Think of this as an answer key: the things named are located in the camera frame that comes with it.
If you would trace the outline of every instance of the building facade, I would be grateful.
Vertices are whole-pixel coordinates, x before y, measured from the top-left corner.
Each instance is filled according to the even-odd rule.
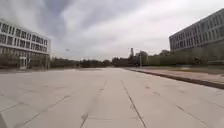
[[[169,41],[171,51],[224,43],[224,9],[170,36]]]
[[[49,68],[50,46],[50,39],[0,19],[0,55],[19,59],[20,68]]]

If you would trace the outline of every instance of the sidewalk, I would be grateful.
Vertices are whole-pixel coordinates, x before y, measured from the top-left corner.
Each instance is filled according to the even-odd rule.
[[[128,70],[224,89],[224,76],[222,75],[139,68],[129,68]]]

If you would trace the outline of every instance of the cloud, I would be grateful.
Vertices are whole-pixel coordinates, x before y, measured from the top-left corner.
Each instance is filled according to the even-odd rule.
[[[8,1],[11,8],[0,5],[0,16],[50,37],[52,56],[72,59],[126,57],[130,48],[159,53],[169,49],[171,34],[224,4],[222,0]]]

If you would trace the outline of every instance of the window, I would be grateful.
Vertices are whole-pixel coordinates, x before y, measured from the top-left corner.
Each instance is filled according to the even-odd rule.
[[[6,36],[3,34],[0,34],[0,43],[3,43],[3,44],[6,43]]]
[[[219,23],[219,25],[222,24],[223,23],[222,22],[222,16],[221,15],[218,15],[217,17],[218,17],[218,23]]]
[[[25,41],[24,40],[20,40],[20,47],[22,47],[22,48],[25,47]]]
[[[35,40],[36,40],[36,36],[33,35],[33,36],[32,36],[32,41],[35,41]]]
[[[16,38],[14,38],[14,46],[16,46],[16,41],[17,41],[17,39],[16,39]]]
[[[17,39],[17,46],[19,47],[19,44],[20,44],[20,40],[19,39]]]
[[[36,38],[36,42],[37,42],[37,43],[40,43],[40,37],[37,36],[37,38]]]
[[[216,37],[219,38],[220,37],[219,29],[216,29],[215,32],[216,32]]]
[[[12,35],[14,35],[15,28],[12,29]]]
[[[12,40],[13,40],[12,37],[8,36],[7,44],[12,45]]]
[[[29,40],[31,40],[31,34],[29,35]]]
[[[26,41],[26,48],[30,48],[30,42]]]
[[[29,35],[30,35],[29,33],[26,34],[26,39],[27,40],[29,39]]]
[[[22,36],[23,39],[26,39],[26,32],[22,31]]]
[[[11,34],[11,32],[12,32],[12,27],[10,26],[9,27],[9,34]]]
[[[20,34],[21,34],[21,30],[16,29],[16,36],[17,36],[17,37],[20,37]]]
[[[219,28],[219,33],[221,37],[224,37],[224,26]]]
[[[43,44],[43,39],[42,38],[40,38],[40,43]]]
[[[207,42],[208,41],[208,34],[205,33],[205,41]]]
[[[216,36],[215,36],[215,30],[212,30],[212,37],[213,37],[213,39],[216,38]]]
[[[210,28],[213,28],[212,20],[209,20],[209,26]]]
[[[3,24],[3,25],[2,25],[2,32],[4,32],[4,33],[8,33],[8,28],[9,28],[8,25]]]

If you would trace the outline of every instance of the pavement joint line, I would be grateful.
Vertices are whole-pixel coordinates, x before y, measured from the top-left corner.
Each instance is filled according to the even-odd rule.
[[[16,107],[16,106],[18,106],[18,105],[20,105],[20,104],[22,104],[22,103],[18,102],[17,104],[15,104],[15,105],[13,105],[13,106],[10,106],[10,107],[7,107],[7,108],[1,110],[0,113],[2,113],[2,112],[4,112],[4,111],[7,111],[8,109],[14,108],[14,107]]]
[[[198,121],[200,121],[200,122],[202,122],[204,125],[206,125],[208,128],[210,128],[209,125],[208,125],[206,122],[204,122],[203,120],[201,120],[200,118],[196,117],[195,115],[191,114],[190,112],[185,111],[182,107],[180,107],[180,106],[178,106],[178,105],[176,105],[176,104],[174,104],[174,105],[175,105],[178,109],[180,109],[181,111],[183,111],[183,112],[187,113],[188,115],[194,117],[195,119],[197,119]]]
[[[18,124],[16,126],[16,128],[20,128],[22,126],[25,126],[26,124],[28,124],[29,122],[31,122],[33,119],[35,119],[36,117],[40,116],[42,113],[47,112],[50,108],[54,107],[55,105],[59,104],[60,102],[62,102],[63,100],[65,100],[66,98],[69,98],[73,93],[75,93],[77,90],[71,92],[69,95],[65,95],[62,99],[60,99],[59,101],[57,101],[55,104],[52,104],[50,106],[48,106],[47,108],[43,109],[41,112],[39,112],[37,115],[35,115],[34,117],[32,117],[31,119],[27,120],[26,122],[23,122],[21,124]]]
[[[152,89],[152,90],[153,90],[153,94],[155,93],[156,95],[161,96],[160,93],[154,91],[154,89]],[[201,120],[201,119],[199,119],[198,117],[194,116],[194,115],[191,114],[190,112],[185,111],[182,107],[178,106],[177,104],[175,104],[175,103],[172,102],[171,100],[169,100],[169,99],[167,99],[167,98],[164,98],[164,96],[161,96],[161,97],[162,97],[164,100],[169,101],[172,105],[176,106],[178,109],[180,109],[180,110],[183,111],[184,113],[186,113],[186,114],[192,116],[193,118],[197,119],[198,121],[200,121],[201,123],[203,123],[204,125],[206,125],[207,127],[209,127],[209,125],[208,125],[206,122],[204,122],[203,120]]]
[[[90,119],[90,120],[102,120],[102,121],[117,121],[117,120],[133,120],[133,119],[136,119],[136,117],[123,118],[123,119],[88,117],[88,119]]]
[[[104,90],[104,88],[106,87],[106,85],[107,85],[107,80],[105,81],[104,86],[100,89],[100,91],[99,91],[99,93],[98,93],[96,99],[95,99],[94,102],[92,103],[90,109],[87,110],[86,113],[82,116],[82,120],[83,120],[83,121],[82,121],[82,123],[81,123],[81,125],[80,125],[80,128],[82,128],[82,127],[84,126],[85,122],[87,121],[87,119],[88,119],[88,117],[89,117],[89,113],[92,112],[93,106],[94,106],[94,105],[96,104],[96,102],[99,100],[99,97],[100,97],[102,91]]]
[[[143,84],[143,86],[144,86],[145,88],[149,87],[145,82],[141,82],[141,83]],[[198,96],[196,96],[196,97],[197,97],[198,99],[201,99],[201,100],[203,100],[203,101],[209,103],[209,104],[214,104],[214,105],[216,105],[216,106],[218,106],[218,107],[224,109],[224,106],[222,106],[222,105],[219,105],[219,104],[217,104],[217,103],[215,103],[215,102],[206,100],[206,99],[204,99],[204,98],[202,98],[202,97],[198,97]]]
[[[128,95],[128,98],[129,98],[131,104],[133,105],[134,110],[135,110],[135,112],[137,113],[138,118],[140,119],[140,121],[141,121],[143,127],[144,127],[144,128],[147,128],[147,127],[146,127],[146,124],[145,124],[145,122],[144,122],[144,120],[142,119],[142,116],[140,115],[140,113],[139,113],[137,107],[135,106],[135,103],[134,103],[133,99],[131,98],[130,94],[128,93],[128,90],[127,90],[127,88],[125,87],[123,81],[122,81],[122,80],[120,80],[120,81],[121,81],[121,84],[122,84],[123,87],[124,87],[124,90],[125,90],[126,94]]]

